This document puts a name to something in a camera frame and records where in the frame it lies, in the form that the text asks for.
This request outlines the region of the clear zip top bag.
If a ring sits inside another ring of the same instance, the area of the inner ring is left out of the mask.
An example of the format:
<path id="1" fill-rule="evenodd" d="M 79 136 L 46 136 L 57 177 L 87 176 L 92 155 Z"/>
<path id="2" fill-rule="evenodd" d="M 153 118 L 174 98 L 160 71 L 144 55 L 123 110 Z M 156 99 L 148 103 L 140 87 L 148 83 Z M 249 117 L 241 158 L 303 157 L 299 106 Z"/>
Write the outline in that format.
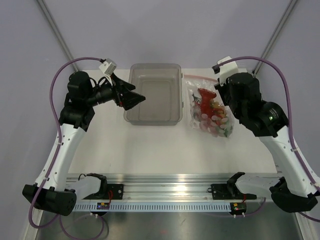
<path id="1" fill-rule="evenodd" d="M 189 98 L 190 126 L 214 137 L 228 138 L 233 133 L 234 117 L 215 89 L 213 78 L 185 74 Z"/>

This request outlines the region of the green toy scallion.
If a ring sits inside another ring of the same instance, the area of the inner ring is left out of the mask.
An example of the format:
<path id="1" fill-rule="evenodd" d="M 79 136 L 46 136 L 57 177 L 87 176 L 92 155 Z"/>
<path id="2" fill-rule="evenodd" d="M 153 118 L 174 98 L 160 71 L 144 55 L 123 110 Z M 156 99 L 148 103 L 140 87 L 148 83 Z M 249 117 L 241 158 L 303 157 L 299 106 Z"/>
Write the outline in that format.
<path id="1" fill-rule="evenodd" d="M 200 106 L 202 102 L 201 97 L 197 97 L 194 93 L 191 95 L 192 96 L 192 102 L 194 103 L 195 106 Z"/>

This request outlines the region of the red toy lobster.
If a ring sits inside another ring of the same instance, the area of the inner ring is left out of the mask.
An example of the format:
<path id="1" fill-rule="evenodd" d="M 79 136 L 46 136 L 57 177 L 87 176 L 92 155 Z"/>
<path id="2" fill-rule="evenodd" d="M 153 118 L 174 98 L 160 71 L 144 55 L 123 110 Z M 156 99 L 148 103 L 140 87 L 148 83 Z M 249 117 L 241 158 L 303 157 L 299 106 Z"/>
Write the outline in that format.
<path id="1" fill-rule="evenodd" d="M 201 105 L 200 105 L 201 114 L 206 114 L 208 118 L 211 118 L 214 115 L 213 108 L 211 105 L 211 100 L 216 98 L 217 94 L 205 88 L 198 88 L 197 91 L 201 96 Z"/>

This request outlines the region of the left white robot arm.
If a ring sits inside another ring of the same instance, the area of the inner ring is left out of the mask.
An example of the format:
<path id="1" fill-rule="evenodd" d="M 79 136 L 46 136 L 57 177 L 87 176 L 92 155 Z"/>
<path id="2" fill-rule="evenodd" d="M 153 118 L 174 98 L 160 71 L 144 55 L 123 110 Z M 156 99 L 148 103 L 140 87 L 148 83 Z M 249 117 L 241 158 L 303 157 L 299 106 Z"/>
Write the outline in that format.
<path id="1" fill-rule="evenodd" d="M 57 124 L 55 146 L 35 183 L 25 185 L 22 190 L 33 209 L 68 216 L 78 200 L 111 196 L 104 175 L 89 173 L 70 189 L 66 188 L 67 175 L 76 150 L 95 115 L 94 107 L 113 101 L 124 110 L 130 110 L 146 99 L 136 93 L 135 88 L 114 73 L 110 79 L 102 77 L 99 81 L 84 71 L 70 75 L 68 92 Z"/>

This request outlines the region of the yellow toy grape bunch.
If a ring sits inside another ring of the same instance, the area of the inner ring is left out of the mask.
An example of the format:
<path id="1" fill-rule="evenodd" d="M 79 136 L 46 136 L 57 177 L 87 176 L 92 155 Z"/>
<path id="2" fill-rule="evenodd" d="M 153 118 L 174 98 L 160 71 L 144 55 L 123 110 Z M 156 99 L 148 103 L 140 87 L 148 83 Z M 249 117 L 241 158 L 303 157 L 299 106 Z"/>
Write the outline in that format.
<path id="1" fill-rule="evenodd" d="M 219 125 L 229 121 L 226 108 L 218 101 L 211 99 L 209 101 L 209 117 L 214 122 L 219 122 Z"/>

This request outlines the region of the green toy bell pepper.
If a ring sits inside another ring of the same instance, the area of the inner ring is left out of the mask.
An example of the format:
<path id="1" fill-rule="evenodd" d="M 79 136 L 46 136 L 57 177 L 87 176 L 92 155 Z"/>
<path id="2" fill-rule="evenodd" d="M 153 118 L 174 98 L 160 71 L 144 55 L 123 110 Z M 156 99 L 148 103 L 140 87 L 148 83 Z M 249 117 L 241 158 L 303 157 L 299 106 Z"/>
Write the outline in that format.
<path id="1" fill-rule="evenodd" d="M 232 124 L 222 124 L 215 127 L 216 134 L 219 137 L 229 138 L 233 133 L 234 126 Z"/>

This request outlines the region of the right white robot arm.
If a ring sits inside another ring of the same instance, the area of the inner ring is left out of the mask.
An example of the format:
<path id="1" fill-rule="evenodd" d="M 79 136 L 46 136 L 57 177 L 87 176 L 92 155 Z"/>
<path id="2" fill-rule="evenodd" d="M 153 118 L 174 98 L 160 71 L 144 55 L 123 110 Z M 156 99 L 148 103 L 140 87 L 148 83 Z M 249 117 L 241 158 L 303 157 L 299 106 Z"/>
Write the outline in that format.
<path id="1" fill-rule="evenodd" d="M 173 130 L 183 117 L 182 77 L 179 72 L 136 70 L 129 81 L 115 74 L 117 104 L 124 119 L 140 126 L 128 145 L 125 160 L 147 173 L 207 173 L 213 167 L 243 159 L 254 168 L 272 158 L 281 177 L 266 180 L 235 173 L 220 191 L 222 199 L 271 197 L 288 213 L 307 212 L 317 204 L 319 189 L 304 156 L 298 151 L 291 122 L 282 108 L 262 99 L 260 83 L 247 72 L 221 74 L 217 84 L 190 84 L 190 114 L 194 126 L 217 138 Z"/>

